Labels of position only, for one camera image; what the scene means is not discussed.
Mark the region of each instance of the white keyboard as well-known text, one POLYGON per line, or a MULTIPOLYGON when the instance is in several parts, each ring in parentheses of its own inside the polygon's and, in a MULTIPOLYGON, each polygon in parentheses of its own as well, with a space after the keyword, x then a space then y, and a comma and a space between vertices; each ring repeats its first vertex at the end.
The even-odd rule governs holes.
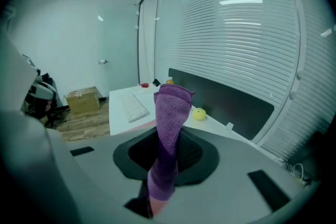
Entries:
POLYGON ((136 121, 142 117, 149 115, 148 110, 140 103, 140 101, 131 92, 120 97, 124 112, 128 122, 136 121))

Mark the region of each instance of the purple towel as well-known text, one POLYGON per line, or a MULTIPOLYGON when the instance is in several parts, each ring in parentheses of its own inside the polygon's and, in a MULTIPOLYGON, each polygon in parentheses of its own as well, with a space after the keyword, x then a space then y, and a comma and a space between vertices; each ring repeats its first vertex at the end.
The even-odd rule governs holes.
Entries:
POLYGON ((159 92, 154 94, 159 144, 158 157, 148 172, 148 190, 156 200, 168 200, 173 194, 177 142, 182 125, 188 119, 193 94, 170 84, 161 85, 159 92))

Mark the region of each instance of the yellow ball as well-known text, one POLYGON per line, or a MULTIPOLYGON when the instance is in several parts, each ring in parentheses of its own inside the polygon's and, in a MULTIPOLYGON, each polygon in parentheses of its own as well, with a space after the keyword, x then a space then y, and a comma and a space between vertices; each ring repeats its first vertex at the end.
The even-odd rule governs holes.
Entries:
POLYGON ((206 113, 204 109, 194 109, 193 111, 193 118, 198 120, 198 121, 202 121, 204 120, 206 117, 206 113))

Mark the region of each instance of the cardboard box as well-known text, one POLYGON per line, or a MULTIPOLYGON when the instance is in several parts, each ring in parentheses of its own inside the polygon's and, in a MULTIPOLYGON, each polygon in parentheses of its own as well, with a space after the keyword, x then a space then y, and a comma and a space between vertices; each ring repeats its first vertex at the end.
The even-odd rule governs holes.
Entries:
POLYGON ((99 98, 96 87, 72 91, 66 96, 68 105, 74 115, 99 110, 99 98))

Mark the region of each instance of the white table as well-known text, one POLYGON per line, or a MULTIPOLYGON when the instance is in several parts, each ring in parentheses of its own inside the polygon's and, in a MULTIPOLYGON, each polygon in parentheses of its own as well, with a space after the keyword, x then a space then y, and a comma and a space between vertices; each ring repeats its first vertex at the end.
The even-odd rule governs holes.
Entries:
MULTIPOLYGON (((152 84, 148 88, 142 88, 141 86, 135 86, 125 88, 121 90, 111 91, 109 96, 109 121, 110 121, 110 134, 116 135, 133 130, 138 130, 146 127, 156 126, 155 122, 155 104, 153 94, 159 91, 160 87, 156 87, 152 84), (128 92, 132 92, 142 103, 142 105, 149 111, 149 115, 129 123, 126 119, 126 115, 123 111, 122 102, 120 96, 125 95, 128 92)), ((232 138, 247 143, 248 145, 258 149, 264 153, 267 157, 277 160, 278 158, 268 151, 260 148, 250 140, 242 137, 236 132, 232 131, 230 127, 227 127, 210 116, 203 121, 197 121, 193 119, 192 112, 195 107, 192 107, 185 126, 202 131, 210 132, 220 136, 232 138)))

